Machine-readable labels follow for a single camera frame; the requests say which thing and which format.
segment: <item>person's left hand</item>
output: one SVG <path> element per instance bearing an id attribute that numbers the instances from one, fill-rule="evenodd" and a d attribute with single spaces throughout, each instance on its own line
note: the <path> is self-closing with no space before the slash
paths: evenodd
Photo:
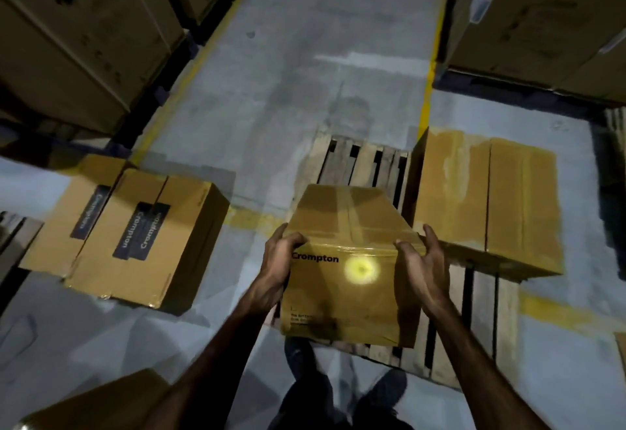
<path id="1" fill-rule="evenodd" d="M 279 226 L 265 242 L 261 270 L 250 285 L 254 308 L 259 312 L 267 313 L 278 303 L 289 275 L 293 249 L 307 241 L 300 232 L 293 232 L 283 238 L 286 228 L 287 223 Z"/>

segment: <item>gray floor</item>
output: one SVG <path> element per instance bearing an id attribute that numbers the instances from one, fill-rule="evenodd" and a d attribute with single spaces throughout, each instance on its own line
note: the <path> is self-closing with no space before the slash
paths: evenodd
<path id="1" fill-rule="evenodd" d="M 242 0 L 143 166 L 210 179 L 234 205 L 282 217 L 318 128 L 412 147 L 439 10 L 440 0 Z M 626 284 L 599 215 L 590 126 L 437 91 L 431 124 L 556 152 L 567 274 L 523 288 L 626 329 Z M 180 319 L 31 274 L 0 322 L 0 429 L 144 367 L 175 379 L 258 272 L 265 240 L 254 228 L 224 226 L 195 304 Z M 580 333 L 521 316 L 518 389 L 555 429 L 626 422 L 610 331 Z M 282 346 L 278 332 L 263 329 L 230 428 L 264 428 L 276 414 L 293 383 Z M 386 370 L 329 348 L 316 354 L 343 410 Z M 397 409 L 419 430 L 473 428 L 461 393 L 414 376 Z"/>

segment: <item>dark pants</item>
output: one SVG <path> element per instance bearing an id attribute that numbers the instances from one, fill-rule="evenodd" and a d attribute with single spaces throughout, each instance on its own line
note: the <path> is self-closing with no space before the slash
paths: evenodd
<path id="1" fill-rule="evenodd" d="M 352 421 L 352 428 L 355 429 L 384 425 L 380 428 L 412 430 L 408 423 L 396 418 L 391 409 L 377 407 L 366 398 L 356 405 Z M 333 388 L 328 377 L 320 372 L 311 372 L 293 383 L 268 430 L 322 428 L 349 429 L 350 424 L 333 405 Z"/>

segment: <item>forearm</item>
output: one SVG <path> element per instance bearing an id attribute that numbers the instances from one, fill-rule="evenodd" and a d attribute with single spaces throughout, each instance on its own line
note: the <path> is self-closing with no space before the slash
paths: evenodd
<path id="1" fill-rule="evenodd" d="M 477 430 L 548 429 L 498 371 L 451 302 L 433 310 L 433 320 Z"/>
<path id="2" fill-rule="evenodd" d="M 198 359 L 151 411 L 146 430 L 223 428 L 265 314 L 248 291 Z"/>

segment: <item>foot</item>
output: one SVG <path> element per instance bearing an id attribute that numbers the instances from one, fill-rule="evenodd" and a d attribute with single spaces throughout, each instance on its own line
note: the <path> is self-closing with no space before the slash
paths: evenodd
<path id="1" fill-rule="evenodd" d="M 315 353 L 308 339 L 285 338 L 285 357 L 296 380 L 302 379 L 305 374 L 317 371 Z"/>
<path id="2" fill-rule="evenodd" d="M 359 403 L 380 409 L 393 410 L 400 402 L 406 390 L 406 373 L 400 369 L 390 369 L 378 382 L 365 394 Z"/>

